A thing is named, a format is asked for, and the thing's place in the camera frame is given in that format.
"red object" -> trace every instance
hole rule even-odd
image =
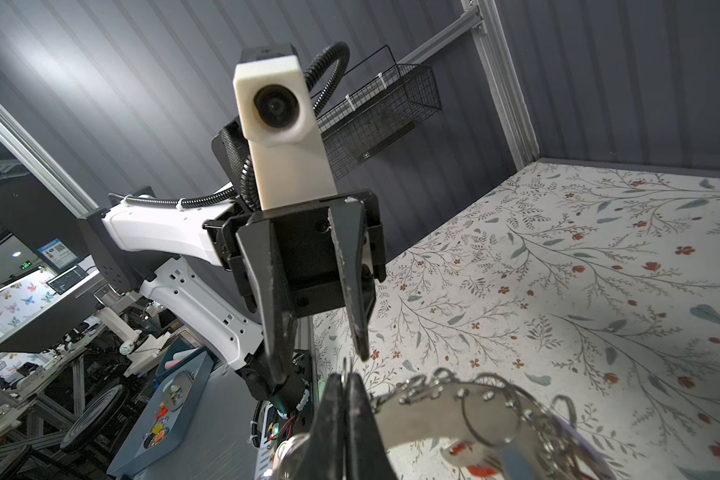
[[[475,477],[492,477],[494,475],[497,475],[498,472],[493,470],[492,468],[488,467],[478,467],[474,465],[467,466],[467,470],[469,470],[470,474],[472,474]]]

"robotic arm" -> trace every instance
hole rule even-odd
[[[310,104],[308,91],[334,62],[331,80]],[[171,309],[255,398],[283,414],[306,398],[292,369],[297,319],[344,306],[355,353],[366,360],[374,280],[386,277],[378,201],[369,190],[336,193],[316,123],[347,62],[343,43],[304,74],[292,47],[245,50],[234,79],[239,120],[213,145],[228,159],[234,187],[195,199],[158,200],[148,188],[111,194],[111,208],[80,220],[115,291],[135,290]],[[203,283],[182,256],[231,271],[261,325]],[[569,418],[575,423],[572,410]],[[334,374],[311,432],[292,446],[277,475],[393,480],[385,450],[431,437],[457,438],[442,455],[454,466],[480,466],[483,476],[591,478],[579,470],[579,458],[598,478],[614,478],[574,427],[519,387],[493,374],[462,382],[442,369],[370,401],[357,374]]]

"dark gray wall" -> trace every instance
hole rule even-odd
[[[542,157],[720,170],[720,0],[498,0]]]
[[[227,182],[210,140],[236,115],[241,48],[290,42],[305,64],[344,40],[350,65],[384,44],[402,58],[460,13],[458,0],[0,0],[0,102],[102,204],[144,184],[192,197]],[[442,112],[338,182],[379,196],[388,258],[514,172],[470,35],[431,63]]]

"wire mesh basket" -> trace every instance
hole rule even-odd
[[[395,64],[317,119],[333,176],[363,161],[442,110],[432,67]]]

